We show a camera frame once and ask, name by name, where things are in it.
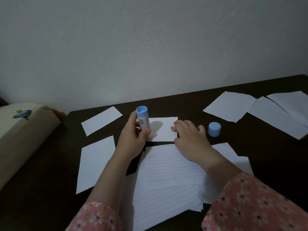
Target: person's left hand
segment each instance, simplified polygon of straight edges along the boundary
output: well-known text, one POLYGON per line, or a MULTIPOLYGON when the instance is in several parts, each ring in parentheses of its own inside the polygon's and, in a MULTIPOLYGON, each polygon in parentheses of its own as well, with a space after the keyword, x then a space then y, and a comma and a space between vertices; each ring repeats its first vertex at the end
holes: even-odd
POLYGON ((115 154, 129 157, 132 160, 139 155, 145 145, 146 137, 151 133, 151 129, 141 131, 137 120, 136 110, 133 111, 123 128, 115 154))

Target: person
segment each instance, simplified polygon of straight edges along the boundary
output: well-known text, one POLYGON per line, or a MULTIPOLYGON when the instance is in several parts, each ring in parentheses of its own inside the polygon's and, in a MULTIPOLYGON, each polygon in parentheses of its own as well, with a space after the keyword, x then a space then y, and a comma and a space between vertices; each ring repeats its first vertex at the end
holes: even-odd
MULTIPOLYGON (((119 217, 121 190, 131 160, 142 151, 150 129, 136 128, 132 112, 118 145, 86 203, 67 227, 69 230, 122 230, 119 217)), ((238 167, 211 147, 203 126, 177 120, 174 140, 182 155, 200 165, 221 191, 201 227, 209 230, 308 230, 308 214, 256 177, 238 167)))

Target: pink floral sleeve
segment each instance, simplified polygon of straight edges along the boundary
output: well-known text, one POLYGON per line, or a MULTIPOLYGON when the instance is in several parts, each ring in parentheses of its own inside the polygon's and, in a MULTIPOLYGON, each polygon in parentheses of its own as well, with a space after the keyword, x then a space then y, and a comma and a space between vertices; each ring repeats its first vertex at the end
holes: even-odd
POLYGON ((102 203, 87 202, 79 210, 65 231, 122 230, 119 214, 102 203))
POLYGON ((308 214, 256 177, 232 178, 211 206, 204 231, 308 230, 308 214))

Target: hand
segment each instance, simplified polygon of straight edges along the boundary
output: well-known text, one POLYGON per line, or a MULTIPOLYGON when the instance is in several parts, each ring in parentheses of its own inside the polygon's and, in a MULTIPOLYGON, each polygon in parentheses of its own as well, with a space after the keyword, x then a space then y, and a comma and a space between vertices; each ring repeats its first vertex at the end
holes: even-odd
POLYGON ((179 138, 175 138, 174 143, 182 155, 191 161, 198 161, 213 148, 205 135, 204 126, 197 128, 188 120, 177 120, 171 129, 179 133, 179 138))
POLYGON ((123 128, 115 154, 128 157, 132 160, 139 155, 145 145, 146 137, 151 133, 150 129, 141 131, 137 120, 136 111, 133 111, 123 128))

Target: textured wall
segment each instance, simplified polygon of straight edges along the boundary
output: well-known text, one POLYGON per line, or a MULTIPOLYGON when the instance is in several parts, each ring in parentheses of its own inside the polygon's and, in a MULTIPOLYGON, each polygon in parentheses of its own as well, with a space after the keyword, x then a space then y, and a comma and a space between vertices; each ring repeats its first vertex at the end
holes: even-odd
POLYGON ((0 95, 69 112, 308 74, 307 4, 0 0, 0 95))

